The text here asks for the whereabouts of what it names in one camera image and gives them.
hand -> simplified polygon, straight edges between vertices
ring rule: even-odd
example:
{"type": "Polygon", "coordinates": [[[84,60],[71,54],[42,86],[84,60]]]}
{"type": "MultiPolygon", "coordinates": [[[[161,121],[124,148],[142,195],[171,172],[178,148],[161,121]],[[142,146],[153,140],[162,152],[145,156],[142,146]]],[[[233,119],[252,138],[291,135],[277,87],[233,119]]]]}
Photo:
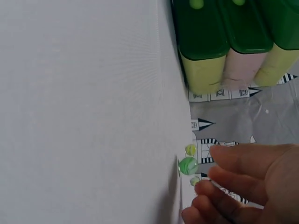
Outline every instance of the hand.
{"type": "Polygon", "coordinates": [[[210,152],[218,166],[209,177],[264,209],[243,205],[210,181],[200,181],[198,196],[182,212],[185,224],[299,223],[299,145],[214,146],[210,152]]]}

green lid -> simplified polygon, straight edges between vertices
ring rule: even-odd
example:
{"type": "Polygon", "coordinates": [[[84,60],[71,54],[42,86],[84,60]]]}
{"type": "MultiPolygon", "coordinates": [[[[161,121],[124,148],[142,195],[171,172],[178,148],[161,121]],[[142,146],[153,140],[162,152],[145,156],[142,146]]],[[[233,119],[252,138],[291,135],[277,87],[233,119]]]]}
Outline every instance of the green lid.
{"type": "Polygon", "coordinates": [[[229,44],[216,0],[197,3],[189,0],[173,0],[173,6],[179,49],[185,58],[204,60],[227,54],[229,44]]]}
{"type": "Polygon", "coordinates": [[[253,0],[236,5],[232,0],[218,0],[230,46],[241,54],[269,52],[273,47],[262,17],[253,0]]]}
{"type": "Polygon", "coordinates": [[[299,0],[255,0],[273,41],[284,50],[299,49],[299,0]]]}

glass marble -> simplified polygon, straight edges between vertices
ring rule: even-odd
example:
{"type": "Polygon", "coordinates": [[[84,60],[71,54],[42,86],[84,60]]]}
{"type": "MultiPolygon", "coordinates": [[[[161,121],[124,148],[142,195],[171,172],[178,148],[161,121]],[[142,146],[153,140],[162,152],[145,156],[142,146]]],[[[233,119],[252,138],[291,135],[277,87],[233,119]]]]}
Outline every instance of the glass marble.
{"type": "Polygon", "coordinates": [[[182,172],[185,175],[193,175],[198,170],[198,162],[193,157],[185,157],[178,164],[179,172],[182,172]]]}
{"type": "Polygon", "coordinates": [[[194,144],[190,144],[185,147],[185,152],[189,156],[194,156],[197,152],[197,148],[194,144]]]}
{"type": "Polygon", "coordinates": [[[195,176],[195,177],[190,179],[190,184],[191,184],[191,186],[195,186],[196,183],[199,182],[199,181],[200,181],[199,177],[195,176]]]}

wall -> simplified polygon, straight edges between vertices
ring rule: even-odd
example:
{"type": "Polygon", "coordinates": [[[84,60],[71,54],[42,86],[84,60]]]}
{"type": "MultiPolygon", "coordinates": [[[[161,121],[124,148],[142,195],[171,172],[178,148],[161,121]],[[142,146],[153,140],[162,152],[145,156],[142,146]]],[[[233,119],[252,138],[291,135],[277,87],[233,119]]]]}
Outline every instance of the wall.
{"type": "Polygon", "coordinates": [[[0,8],[0,223],[177,223],[190,111],[166,0],[0,8]]]}

plastic container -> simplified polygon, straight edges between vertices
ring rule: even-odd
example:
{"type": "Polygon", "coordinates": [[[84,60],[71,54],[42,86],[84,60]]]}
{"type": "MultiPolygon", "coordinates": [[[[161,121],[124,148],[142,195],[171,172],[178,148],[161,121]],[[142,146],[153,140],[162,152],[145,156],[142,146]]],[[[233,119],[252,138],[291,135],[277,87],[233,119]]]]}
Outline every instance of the plastic container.
{"type": "Polygon", "coordinates": [[[197,95],[216,92],[229,50],[216,0],[174,0],[173,8],[189,89],[197,95]]]}
{"type": "Polygon", "coordinates": [[[256,0],[274,47],[255,77],[259,86],[276,85],[299,57],[299,0],[256,0]]]}
{"type": "Polygon", "coordinates": [[[231,46],[222,84],[230,90],[244,89],[252,83],[273,41],[253,0],[241,5],[218,0],[218,4],[231,46]]]}

